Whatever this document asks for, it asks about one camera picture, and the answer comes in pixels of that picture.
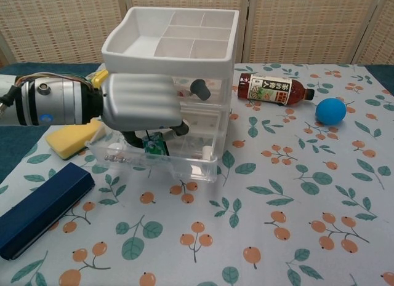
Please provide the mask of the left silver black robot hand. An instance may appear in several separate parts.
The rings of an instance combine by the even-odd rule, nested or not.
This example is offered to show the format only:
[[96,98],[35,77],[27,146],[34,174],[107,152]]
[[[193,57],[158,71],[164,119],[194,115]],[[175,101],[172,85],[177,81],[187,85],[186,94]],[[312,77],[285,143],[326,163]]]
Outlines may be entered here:
[[136,131],[170,129],[173,137],[189,132],[173,79],[162,74],[110,74],[100,86],[102,121],[133,147],[143,148]]

